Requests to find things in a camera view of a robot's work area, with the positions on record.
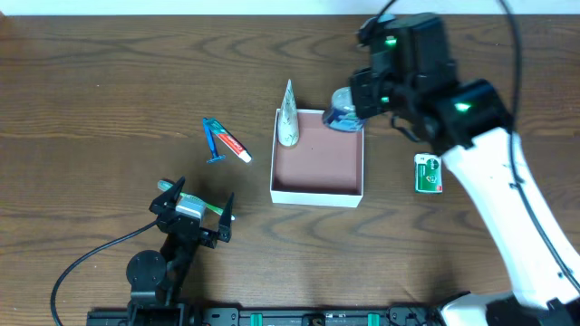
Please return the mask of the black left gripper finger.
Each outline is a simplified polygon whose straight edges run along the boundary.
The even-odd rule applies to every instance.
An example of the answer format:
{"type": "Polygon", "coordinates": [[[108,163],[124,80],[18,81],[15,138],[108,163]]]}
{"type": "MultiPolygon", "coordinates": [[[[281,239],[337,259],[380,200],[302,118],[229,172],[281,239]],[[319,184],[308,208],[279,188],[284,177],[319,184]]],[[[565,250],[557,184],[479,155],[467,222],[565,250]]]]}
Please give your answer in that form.
{"type": "Polygon", "coordinates": [[[176,182],[165,179],[160,180],[157,186],[162,191],[162,194],[152,200],[149,207],[150,212],[155,215],[160,215],[167,207],[174,208],[179,201],[185,181],[186,179],[184,177],[181,177],[176,182]]]}
{"type": "Polygon", "coordinates": [[[225,243],[230,241],[232,235],[231,224],[234,198],[235,194],[232,193],[218,221],[218,239],[225,243]]]}

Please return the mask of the blue Gillette razor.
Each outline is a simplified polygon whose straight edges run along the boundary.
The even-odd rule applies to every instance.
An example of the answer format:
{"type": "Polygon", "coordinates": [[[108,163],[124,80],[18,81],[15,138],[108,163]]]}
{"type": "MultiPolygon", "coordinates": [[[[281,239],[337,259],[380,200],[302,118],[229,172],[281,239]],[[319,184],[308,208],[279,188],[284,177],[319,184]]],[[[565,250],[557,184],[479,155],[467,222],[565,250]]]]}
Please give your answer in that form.
{"type": "Polygon", "coordinates": [[[220,160],[223,160],[226,156],[218,154],[217,146],[216,146],[216,143],[214,141],[212,131],[210,130],[209,125],[208,125],[208,119],[203,118],[202,122],[203,122],[203,128],[205,131],[206,139],[208,142],[208,147],[209,147],[209,150],[211,153],[211,158],[207,161],[207,163],[212,164],[212,163],[216,163],[220,160]]]}

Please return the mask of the red Colgate toothpaste tube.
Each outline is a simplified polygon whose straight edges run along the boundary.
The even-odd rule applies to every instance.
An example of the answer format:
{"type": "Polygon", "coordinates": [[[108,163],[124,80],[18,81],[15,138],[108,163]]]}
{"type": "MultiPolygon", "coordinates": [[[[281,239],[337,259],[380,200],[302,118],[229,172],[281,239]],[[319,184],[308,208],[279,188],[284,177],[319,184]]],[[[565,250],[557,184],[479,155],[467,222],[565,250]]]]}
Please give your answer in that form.
{"type": "Polygon", "coordinates": [[[245,163],[250,163],[252,157],[246,147],[237,140],[218,120],[211,118],[205,124],[228,148],[230,148],[245,163]]]}

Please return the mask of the green Dettol soap bar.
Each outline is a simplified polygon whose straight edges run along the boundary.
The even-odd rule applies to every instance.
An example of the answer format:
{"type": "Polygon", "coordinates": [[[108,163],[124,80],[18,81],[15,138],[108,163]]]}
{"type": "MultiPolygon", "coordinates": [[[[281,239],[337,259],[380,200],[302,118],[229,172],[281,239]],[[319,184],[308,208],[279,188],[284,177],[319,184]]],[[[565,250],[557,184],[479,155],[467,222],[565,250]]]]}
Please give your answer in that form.
{"type": "Polygon", "coordinates": [[[440,194],[442,186],[441,159],[429,153],[418,153],[414,156],[414,172],[416,193],[440,194]]]}

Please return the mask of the white Pantene conditioner tube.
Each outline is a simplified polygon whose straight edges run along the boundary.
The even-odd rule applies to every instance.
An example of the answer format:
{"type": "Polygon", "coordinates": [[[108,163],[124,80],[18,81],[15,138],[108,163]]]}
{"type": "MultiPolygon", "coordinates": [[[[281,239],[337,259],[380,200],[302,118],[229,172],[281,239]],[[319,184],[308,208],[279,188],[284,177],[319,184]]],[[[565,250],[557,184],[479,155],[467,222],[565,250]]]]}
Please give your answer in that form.
{"type": "Polygon", "coordinates": [[[293,147],[299,140],[298,111],[292,81],[287,82],[276,123],[278,142],[285,147],[293,147]]]}

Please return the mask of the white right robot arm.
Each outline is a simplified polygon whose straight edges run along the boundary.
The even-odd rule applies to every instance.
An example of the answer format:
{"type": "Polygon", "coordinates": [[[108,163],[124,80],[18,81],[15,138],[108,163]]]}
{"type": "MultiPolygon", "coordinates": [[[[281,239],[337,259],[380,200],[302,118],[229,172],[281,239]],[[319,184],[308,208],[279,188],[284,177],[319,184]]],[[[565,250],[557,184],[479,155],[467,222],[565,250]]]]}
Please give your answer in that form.
{"type": "Polygon", "coordinates": [[[486,80],[461,82],[443,20],[378,14],[359,43],[370,65],[349,83],[362,119],[390,113],[425,142],[469,194],[511,282],[508,293],[462,294],[437,310],[442,325],[576,325],[579,255],[543,198],[508,111],[486,80]]]}

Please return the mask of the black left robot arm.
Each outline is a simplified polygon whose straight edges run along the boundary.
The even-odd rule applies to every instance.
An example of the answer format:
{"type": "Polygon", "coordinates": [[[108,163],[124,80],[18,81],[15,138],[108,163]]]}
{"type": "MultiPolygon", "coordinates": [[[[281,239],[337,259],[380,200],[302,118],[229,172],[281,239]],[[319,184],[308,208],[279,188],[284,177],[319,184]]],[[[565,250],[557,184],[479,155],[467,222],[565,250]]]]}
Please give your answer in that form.
{"type": "Polygon", "coordinates": [[[201,246],[213,249],[217,242],[231,239],[235,196],[223,208],[218,228],[210,230],[202,226],[206,207],[181,195],[184,184],[181,177],[150,204],[154,225],[167,238],[160,250],[141,251],[127,265],[130,301],[125,325],[193,324],[195,317],[179,297],[194,255],[201,246]]]}

